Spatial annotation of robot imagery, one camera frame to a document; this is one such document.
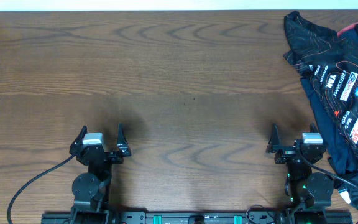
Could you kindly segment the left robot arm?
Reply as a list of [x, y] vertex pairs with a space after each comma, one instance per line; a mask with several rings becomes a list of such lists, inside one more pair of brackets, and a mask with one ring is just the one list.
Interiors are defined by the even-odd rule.
[[109, 204], [109, 193], [112, 166], [122, 164], [125, 157], [131, 156], [123, 125], [118, 126], [115, 151], [106, 151], [102, 133], [89, 133], [83, 126], [69, 153], [88, 168], [71, 187], [74, 203], [70, 223], [120, 223], [119, 212]]

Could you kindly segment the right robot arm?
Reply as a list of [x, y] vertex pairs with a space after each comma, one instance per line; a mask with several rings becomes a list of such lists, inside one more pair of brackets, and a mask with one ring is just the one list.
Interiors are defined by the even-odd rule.
[[266, 152], [274, 154], [276, 164], [285, 164], [285, 194], [291, 205], [277, 212], [275, 223], [327, 223], [325, 208], [331, 205], [334, 181], [327, 174], [313, 172], [312, 165], [323, 158], [326, 147], [314, 126], [293, 145], [281, 143], [276, 124], [272, 125]]

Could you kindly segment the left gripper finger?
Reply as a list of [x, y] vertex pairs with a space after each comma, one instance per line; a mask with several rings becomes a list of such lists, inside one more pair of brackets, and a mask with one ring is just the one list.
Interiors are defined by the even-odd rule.
[[128, 149], [128, 143], [124, 135], [123, 125], [119, 123], [117, 132], [117, 147], [119, 149]]
[[77, 135], [73, 143], [71, 144], [72, 148], [77, 148], [80, 145], [83, 144], [83, 138], [85, 137], [85, 134], [87, 133], [87, 127], [83, 126], [80, 133]]

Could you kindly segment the black printed cycling jersey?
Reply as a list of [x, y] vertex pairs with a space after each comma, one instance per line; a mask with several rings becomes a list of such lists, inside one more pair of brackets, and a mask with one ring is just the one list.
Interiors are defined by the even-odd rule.
[[358, 210], [358, 43], [293, 11], [283, 19], [289, 51], [299, 73], [335, 173], [336, 188]]

